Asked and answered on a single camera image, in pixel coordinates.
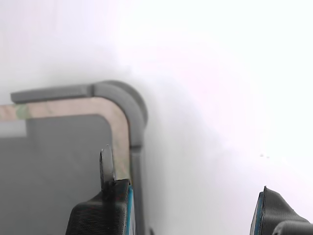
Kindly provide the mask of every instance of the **black plastic part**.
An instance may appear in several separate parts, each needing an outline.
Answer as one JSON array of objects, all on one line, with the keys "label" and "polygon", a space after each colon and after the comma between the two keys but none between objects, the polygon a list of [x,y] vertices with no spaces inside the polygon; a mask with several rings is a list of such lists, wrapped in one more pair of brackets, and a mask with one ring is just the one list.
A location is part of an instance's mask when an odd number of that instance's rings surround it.
[{"label": "black plastic part", "polygon": [[313,235],[313,225],[309,222],[284,221],[276,226],[273,235]]},{"label": "black plastic part", "polygon": [[263,194],[260,195],[263,195],[263,204],[258,234],[271,235],[280,222],[287,220],[308,223],[308,220],[299,216],[279,193],[264,187]]},{"label": "black plastic part", "polygon": [[75,206],[66,235],[124,235],[130,180],[117,180],[107,192]]},{"label": "black plastic part", "polygon": [[107,191],[114,182],[113,156],[108,144],[100,152],[100,181],[103,192]]}]

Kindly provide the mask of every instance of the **gray plastic edge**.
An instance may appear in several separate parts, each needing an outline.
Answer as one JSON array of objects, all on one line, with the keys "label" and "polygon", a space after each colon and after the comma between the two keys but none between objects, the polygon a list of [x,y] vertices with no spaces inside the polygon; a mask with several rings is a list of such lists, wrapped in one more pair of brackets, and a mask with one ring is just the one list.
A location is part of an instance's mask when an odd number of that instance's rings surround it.
[{"label": "gray plastic edge", "polygon": [[93,95],[113,101],[125,113],[130,128],[130,145],[141,146],[145,121],[141,109],[135,99],[122,88],[116,85],[102,82],[93,86]]},{"label": "gray plastic edge", "polygon": [[134,207],[135,207],[135,220],[136,220],[136,234],[148,234],[148,221],[146,207],[143,200],[143,181],[142,181],[142,157],[143,148],[131,148],[131,175],[134,187]]},{"label": "gray plastic edge", "polygon": [[21,104],[93,96],[111,100],[118,105],[125,113],[130,126],[130,145],[142,145],[143,133],[148,118],[147,108],[140,95],[135,93],[135,89],[126,83],[104,81],[91,85],[34,89],[11,93],[11,100],[14,103]]},{"label": "gray plastic edge", "polygon": [[92,85],[75,85],[75,86],[53,87],[13,92],[11,93],[11,100],[16,104],[21,104],[30,102],[41,102],[47,100],[73,99],[92,96],[93,96]]}]

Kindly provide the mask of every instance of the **gray panel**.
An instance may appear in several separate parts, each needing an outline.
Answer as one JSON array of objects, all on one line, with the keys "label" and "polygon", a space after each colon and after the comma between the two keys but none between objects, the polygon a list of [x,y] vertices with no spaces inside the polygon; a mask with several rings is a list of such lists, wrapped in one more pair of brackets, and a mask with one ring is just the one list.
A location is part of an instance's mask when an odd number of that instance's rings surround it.
[{"label": "gray panel", "polygon": [[11,93],[14,103],[29,103],[57,99],[92,97],[92,85],[76,85]]},{"label": "gray panel", "polygon": [[110,125],[98,115],[26,124],[27,138],[0,138],[0,234],[65,234],[72,208],[101,190]]},{"label": "gray panel", "polygon": [[143,200],[143,184],[142,184],[142,170],[141,158],[143,157],[143,149],[140,147],[131,149],[132,160],[132,179],[134,187],[134,202],[135,202],[135,218],[136,218],[136,233],[144,235],[147,233],[147,213],[144,208]]}]

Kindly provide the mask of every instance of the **white wall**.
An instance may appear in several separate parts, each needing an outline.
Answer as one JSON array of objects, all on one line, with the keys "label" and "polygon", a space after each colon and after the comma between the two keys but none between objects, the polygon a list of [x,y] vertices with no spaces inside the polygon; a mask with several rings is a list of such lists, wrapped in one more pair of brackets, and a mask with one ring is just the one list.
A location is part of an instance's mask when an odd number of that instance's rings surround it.
[{"label": "white wall", "polygon": [[156,234],[247,234],[264,185],[313,221],[313,6],[212,2],[0,0],[0,103],[136,87]]}]

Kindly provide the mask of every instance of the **black ribbed object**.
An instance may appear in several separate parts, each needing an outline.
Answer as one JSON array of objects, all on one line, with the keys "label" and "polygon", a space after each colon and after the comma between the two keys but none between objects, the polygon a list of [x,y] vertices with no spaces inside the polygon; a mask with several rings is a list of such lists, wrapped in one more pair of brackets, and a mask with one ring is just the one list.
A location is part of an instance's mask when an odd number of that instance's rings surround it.
[{"label": "black ribbed object", "polygon": [[264,191],[259,195],[250,234],[279,235],[278,231],[286,232],[291,227],[294,228],[294,232],[301,234],[300,227],[304,226],[304,231],[307,231],[309,225],[311,225],[309,221],[299,216],[279,193],[264,187]]},{"label": "black ribbed object", "polygon": [[75,206],[66,235],[124,235],[130,180],[117,180],[107,192]]}]

